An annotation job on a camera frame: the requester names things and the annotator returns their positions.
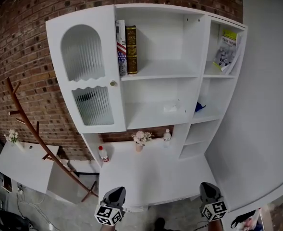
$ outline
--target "wooden coat rack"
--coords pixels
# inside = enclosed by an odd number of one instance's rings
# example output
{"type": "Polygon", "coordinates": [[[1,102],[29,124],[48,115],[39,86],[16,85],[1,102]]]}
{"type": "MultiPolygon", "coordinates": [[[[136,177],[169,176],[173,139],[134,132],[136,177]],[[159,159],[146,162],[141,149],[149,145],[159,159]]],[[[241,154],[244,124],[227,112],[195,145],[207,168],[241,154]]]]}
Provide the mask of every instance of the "wooden coat rack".
{"type": "Polygon", "coordinates": [[[9,94],[11,95],[11,98],[14,102],[14,105],[16,107],[17,110],[15,111],[10,111],[9,115],[16,115],[19,114],[22,118],[22,120],[20,119],[16,119],[16,121],[26,125],[28,127],[28,129],[31,131],[31,133],[33,134],[33,136],[35,137],[35,139],[39,142],[39,144],[42,146],[42,148],[46,151],[46,155],[42,158],[43,160],[45,159],[49,159],[49,160],[53,160],[69,177],[71,177],[78,185],[80,185],[83,189],[85,189],[87,191],[86,196],[83,198],[82,202],[85,201],[90,195],[94,195],[96,197],[98,197],[97,194],[95,194],[93,192],[93,188],[96,185],[96,181],[93,183],[91,189],[88,189],[88,187],[86,187],[77,177],[75,177],[72,174],[72,171],[69,171],[61,162],[60,160],[49,150],[49,148],[46,146],[46,144],[43,142],[43,140],[41,139],[41,137],[39,136],[39,122],[37,121],[37,129],[35,129],[31,122],[29,121],[28,117],[26,116],[20,102],[18,101],[18,98],[16,97],[15,93],[17,91],[17,89],[19,88],[19,86],[21,85],[21,82],[18,82],[16,87],[13,89],[12,83],[9,79],[9,77],[6,78],[6,85],[9,91],[9,94]]]}

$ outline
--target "dark hardcover book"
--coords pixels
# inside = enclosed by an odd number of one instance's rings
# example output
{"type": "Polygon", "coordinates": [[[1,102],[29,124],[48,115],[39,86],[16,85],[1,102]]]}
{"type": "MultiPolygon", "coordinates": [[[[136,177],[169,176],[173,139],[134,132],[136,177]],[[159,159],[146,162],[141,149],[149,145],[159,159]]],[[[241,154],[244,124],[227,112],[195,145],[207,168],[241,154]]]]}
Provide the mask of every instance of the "dark hardcover book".
{"type": "Polygon", "coordinates": [[[136,26],[126,26],[127,73],[137,74],[136,26]]]}

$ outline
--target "book spine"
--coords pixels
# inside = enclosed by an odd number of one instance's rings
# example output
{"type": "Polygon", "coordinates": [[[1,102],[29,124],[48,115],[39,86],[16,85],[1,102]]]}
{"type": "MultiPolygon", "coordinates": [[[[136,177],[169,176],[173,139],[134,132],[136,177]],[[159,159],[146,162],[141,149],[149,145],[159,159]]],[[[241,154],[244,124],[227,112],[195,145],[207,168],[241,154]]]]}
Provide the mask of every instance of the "book spine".
{"type": "Polygon", "coordinates": [[[126,26],[127,73],[137,74],[136,26],[126,26]]]}
{"type": "Polygon", "coordinates": [[[126,40],[125,40],[125,21],[116,21],[116,38],[118,51],[118,64],[120,76],[127,75],[126,40]]]}

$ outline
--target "bottle with red label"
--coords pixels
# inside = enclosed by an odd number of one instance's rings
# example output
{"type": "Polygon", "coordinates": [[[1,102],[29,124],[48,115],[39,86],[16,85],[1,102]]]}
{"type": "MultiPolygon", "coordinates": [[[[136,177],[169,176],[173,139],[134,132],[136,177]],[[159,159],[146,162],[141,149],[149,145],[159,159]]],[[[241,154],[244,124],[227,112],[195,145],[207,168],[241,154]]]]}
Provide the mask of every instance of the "bottle with red label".
{"type": "Polygon", "coordinates": [[[101,159],[104,163],[107,163],[109,161],[107,151],[105,149],[103,149],[102,146],[98,147],[98,154],[99,154],[99,156],[101,157],[101,159]]]}

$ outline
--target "white bookshelf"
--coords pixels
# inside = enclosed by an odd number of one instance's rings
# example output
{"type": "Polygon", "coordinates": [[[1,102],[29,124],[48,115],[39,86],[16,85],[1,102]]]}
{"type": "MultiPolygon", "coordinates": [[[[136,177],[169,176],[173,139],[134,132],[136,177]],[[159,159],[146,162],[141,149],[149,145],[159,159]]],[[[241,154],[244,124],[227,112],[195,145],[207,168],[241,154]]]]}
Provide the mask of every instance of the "white bookshelf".
{"type": "Polygon", "coordinates": [[[162,4],[101,6],[54,18],[46,25],[64,100],[101,168],[100,197],[122,184],[127,187],[126,207],[140,208],[197,195],[195,186],[203,181],[215,184],[204,153],[236,86],[246,26],[162,4]],[[119,75],[116,19],[136,25],[135,75],[119,75]],[[243,35],[229,75],[212,64],[223,28],[243,35]],[[197,102],[206,107],[195,112],[197,102]],[[175,125],[170,147],[155,140],[139,154],[133,142],[102,143],[98,135],[165,125],[175,125]],[[99,145],[108,149],[107,164],[100,160],[99,145]]]}

